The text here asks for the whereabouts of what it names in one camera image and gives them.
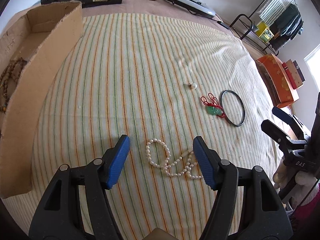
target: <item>pink fabric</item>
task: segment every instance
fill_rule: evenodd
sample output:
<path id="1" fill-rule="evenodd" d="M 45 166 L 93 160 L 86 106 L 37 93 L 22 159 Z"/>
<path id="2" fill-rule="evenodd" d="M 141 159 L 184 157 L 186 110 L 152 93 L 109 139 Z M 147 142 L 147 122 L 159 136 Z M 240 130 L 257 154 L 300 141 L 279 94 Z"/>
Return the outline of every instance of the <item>pink fabric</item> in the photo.
<path id="1" fill-rule="evenodd" d="M 233 36 L 230 30 L 215 21 L 199 15 L 193 15 L 187 9 L 179 5 L 172 5 L 168 1 L 122 0 L 122 4 L 101 5 L 82 9 L 83 17 L 112 13 L 142 13 L 171 17 L 206 25 Z M 215 16 L 214 19 L 221 21 L 218 16 Z"/>
<path id="2" fill-rule="evenodd" d="M 310 203 L 304 206 L 300 206 L 299 208 L 296 209 L 296 211 L 294 212 L 295 218 L 299 222 L 306 220 L 310 216 L 314 208 L 316 207 L 319 200 L 320 200 L 320 191 Z"/>

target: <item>striped tablecloth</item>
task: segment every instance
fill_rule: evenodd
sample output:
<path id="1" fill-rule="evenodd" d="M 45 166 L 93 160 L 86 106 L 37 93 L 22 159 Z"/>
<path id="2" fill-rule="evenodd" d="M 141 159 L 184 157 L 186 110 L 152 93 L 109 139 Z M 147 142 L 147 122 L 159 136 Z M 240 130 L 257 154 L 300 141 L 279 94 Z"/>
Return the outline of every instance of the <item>striped tablecloth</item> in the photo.
<path id="1" fill-rule="evenodd" d="M 186 85 L 193 82 L 198 85 L 195 90 Z M 208 115 L 200 101 L 209 92 L 218 96 L 225 89 L 236 91 L 244 102 L 247 118 L 239 128 Z M 230 96 L 224 104 L 229 115 L 239 119 L 236 100 Z M 39 117 L 33 190 L 5 199 L 4 204 L 28 232 L 37 204 L 61 164 L 86 165 L 127 134 L 131 150 L 118 184 L 107 192 L 124 239 L 142 239 L 156 227 L 178 239 L 198 239 L 215 193 L 203 179 L 169 178 L 151 167 L 146 141 L 165 141 L 176 159 L 201 135 L 221 158 L 245 168 L 258 164 L 271 177 L 280 155 L 260 130 L 264 119 L 272 120 L 271 108 L 254 61 L 235 37 L 154 15 L 84 18 L 84 36 L 62 64 Z M 157 163 L 165 158 L 162 148 L 152 145 L 151 151 Z M 84 226 L 91 232 L 83 187 L 80 197 Z M 241 203 L 238 196 L 232 232 L 237 230 Z"/>

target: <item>striped bed sheet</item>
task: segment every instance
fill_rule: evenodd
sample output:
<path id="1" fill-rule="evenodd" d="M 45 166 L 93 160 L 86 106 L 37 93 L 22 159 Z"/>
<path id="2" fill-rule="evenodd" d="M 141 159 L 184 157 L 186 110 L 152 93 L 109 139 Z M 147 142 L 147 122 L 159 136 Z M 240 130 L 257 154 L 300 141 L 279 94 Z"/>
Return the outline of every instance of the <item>striped bed sheet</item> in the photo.
<path id="1" fill-rule="evenodd" d="M 191 90 L 193 82 L 198 88 Z M 244 102 L 247 116 L 241 127 L 208 115 L 200 101 L 209 92 L 218 96 L 226 89 Z M 231 118 L 240 118 L 234 98 L 226 98 L 224 105 Z M 273 120 L 271 109 L 255 63 L 236 37 L 155 15 L 85 17 L 84 35 L 62 64 L 39 116 L 33 190 L 4 199 L 4 204 L 28 233 L 57 168 L 86 165 L 127 134 L 131 150 L 118 183 L 107 192 L 123 238 L 140 240 L 158 227 L 178 239 L 199 239 L 216 193 L 203 179 L 170 178 L 150 166 L 147 140 L 165 141 L 176 159 L 201 135 L 221 158 L 244 168 L 260 165 L 271 178 L 281 155 L 260 129 L 264 119 Z M 165 158 L 161 147 L 152 145 L 151 152 L 157 163 Z M 237 231 L 242 193 L 238 188 L 230 233 Z M 84 187 L 80 199 L 85 229 L 92 233 Z"/>

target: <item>silver bolt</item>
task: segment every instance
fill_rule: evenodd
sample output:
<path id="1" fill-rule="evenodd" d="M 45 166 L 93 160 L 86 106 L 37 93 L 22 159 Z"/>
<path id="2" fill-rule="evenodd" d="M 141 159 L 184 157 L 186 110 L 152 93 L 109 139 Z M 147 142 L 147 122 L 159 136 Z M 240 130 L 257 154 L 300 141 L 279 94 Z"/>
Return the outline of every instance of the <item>silver bolt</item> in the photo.
<path id="1" fill-rule="evenodd" d="M 93 161 L 94 165 L 100 165 L 102 163 L 102 159 L 98 158 Z"/>
<path id="2" fill-rule="evenodd" d="M 66 164 L 63 164 L 60 166 L 61 171 L 66 171 L 67 169 L 68 169 L 68 165 L 66 165 Z"/>
<path id="3" fill-rule="evenodd" d="M 230 164 L 230 161 L 223 159 L 223 160 L 221 160 L 221 164 L 224 166 L 228 166 Z"/>
<path id="4" fill-rule="evenodd" d="M 255 166 L 254 169 L 255 169 L 255 171 L 257 171 L 257 172 L 263 171 L 263 168 L 261 168 L 260 166 Z"/>

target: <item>plaid fabric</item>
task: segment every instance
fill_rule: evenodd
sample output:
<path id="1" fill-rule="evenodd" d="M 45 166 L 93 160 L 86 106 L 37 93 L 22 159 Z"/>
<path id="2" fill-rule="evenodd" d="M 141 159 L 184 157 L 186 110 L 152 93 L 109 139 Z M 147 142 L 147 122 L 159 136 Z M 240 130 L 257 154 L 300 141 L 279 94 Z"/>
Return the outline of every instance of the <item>plaid fabric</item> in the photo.
<path id="1" fill-rule="evenodd" d="M 187 84 L 195 82 L 191 90 Z M 208 115 L 201 96 L 231 89 L 242 98 L 247 118 L 236 128 Z M 240 104 L 226 97 L 230 119 L 241 119 Z M 272 103 L 254 61 L 235 37 L 193 22 L 143 14 L 84 18 L 84 36 L 57 73 L 39 116 L 32 159 L 33 190 L 4 200 L 28 232 L 33 214 L 57 168 L 86 165 L 113 147 L 122 134 L 131 150 L 118 183 L 107 192 L 124 239 L 142 239 L 159 227 L 178 239 L 198 239 L 215 192 L 204 180 L 169 178 L 145 157 L 150 138 L 166 142 L 172 157 L 192 149 L 201 135 L 209 148 L 237 166 L 260 165 L 271 178 L 281 155 L 260 129 L 272 119 Z M 161 163 L 162 147 L 151 147 Z M 182 169 L 186 158 L 179 163 Z M 240 220 L 243 189 L 231 226 Z M 80 187 L 84 226 L 92 232 Z"/>

